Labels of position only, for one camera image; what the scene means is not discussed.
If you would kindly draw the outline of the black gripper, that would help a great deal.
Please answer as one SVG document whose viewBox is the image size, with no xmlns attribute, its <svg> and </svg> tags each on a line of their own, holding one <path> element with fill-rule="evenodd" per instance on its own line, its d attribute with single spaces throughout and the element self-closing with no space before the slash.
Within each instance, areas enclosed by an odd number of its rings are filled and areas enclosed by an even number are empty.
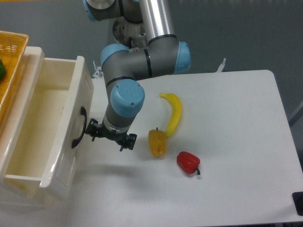
<svg viewBox="0 0 303 227">
<path fill-rule="evenodd" d="M 122 152 L 123 149 L 133 150 L 137 138 L 137 135 L 133 133 L 118 133 L 117 130 L 109 130 L 105 125 L 99 124 L 94 118 L 90 119 L 85 133 L 91 137 L 91 141 L 94 141 L 95 138 L 106 138 L 117 141 L 118 145 L 120 145 L 120 152 Z"/>
</svg>

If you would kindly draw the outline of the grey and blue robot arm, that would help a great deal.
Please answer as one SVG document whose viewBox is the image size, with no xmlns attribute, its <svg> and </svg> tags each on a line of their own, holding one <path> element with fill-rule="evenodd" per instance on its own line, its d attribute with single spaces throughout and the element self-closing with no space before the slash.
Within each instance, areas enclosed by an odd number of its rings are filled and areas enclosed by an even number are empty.
<svg viewBox="0 0 303 227">
<path fill-rule="evenodd" d="M 133 149 L 136 135 L 128 130 L 145 99 L 139 80 L 189 70 L 189 46 L 177 39 L 165 0 L 85 0 L 83 6 L 93 21 L 123 17 L 144 28 L 146 47 L 131 51 L 126 45 L 111 44 L 102 50 L 107 109 L 102 122 L 86 120 L 82 129 L 92 138 L 107 138 L 121 149 Z"/>
</svg>

